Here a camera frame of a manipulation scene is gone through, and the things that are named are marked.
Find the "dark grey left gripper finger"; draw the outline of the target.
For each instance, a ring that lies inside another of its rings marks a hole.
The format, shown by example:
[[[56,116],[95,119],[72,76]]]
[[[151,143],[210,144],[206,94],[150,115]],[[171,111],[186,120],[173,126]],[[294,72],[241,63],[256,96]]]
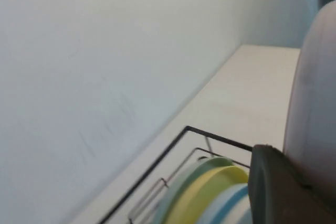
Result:
[[[253,223],[335,223],[335,209],[270,145],[252,148],[248,195]]]

